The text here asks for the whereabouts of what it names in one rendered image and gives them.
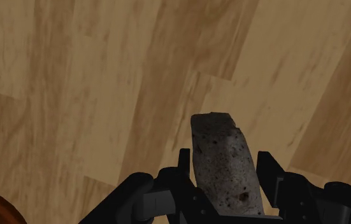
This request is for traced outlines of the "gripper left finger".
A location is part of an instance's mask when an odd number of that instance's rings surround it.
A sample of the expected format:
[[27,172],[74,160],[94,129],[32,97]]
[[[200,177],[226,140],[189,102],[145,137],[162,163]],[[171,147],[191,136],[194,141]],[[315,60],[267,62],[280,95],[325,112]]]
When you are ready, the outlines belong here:
[[182,148],[176,167],[157,177],[129,175],[79,224],[152,224],[166,216],[169,224],[219,224],[220,215],[203,191],[190,180],[190,150]]

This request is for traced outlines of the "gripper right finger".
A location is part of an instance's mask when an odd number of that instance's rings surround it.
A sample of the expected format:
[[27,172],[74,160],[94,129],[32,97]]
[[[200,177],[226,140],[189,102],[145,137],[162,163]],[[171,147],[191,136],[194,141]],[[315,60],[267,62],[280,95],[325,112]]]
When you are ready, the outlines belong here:
[[351,224],[351,185],[332,181],[320,188],[287,172],[268,151],[259,151],[256,173],[271,207],[287,224]]

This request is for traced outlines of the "grey speckled stone block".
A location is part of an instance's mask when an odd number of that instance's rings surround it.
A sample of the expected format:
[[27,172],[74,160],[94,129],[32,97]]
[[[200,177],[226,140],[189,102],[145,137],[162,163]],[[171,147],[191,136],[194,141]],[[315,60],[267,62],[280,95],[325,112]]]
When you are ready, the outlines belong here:
[[190,118],[197,187],[226,216],[263,215],[259,180],[242,131],[228,113]]

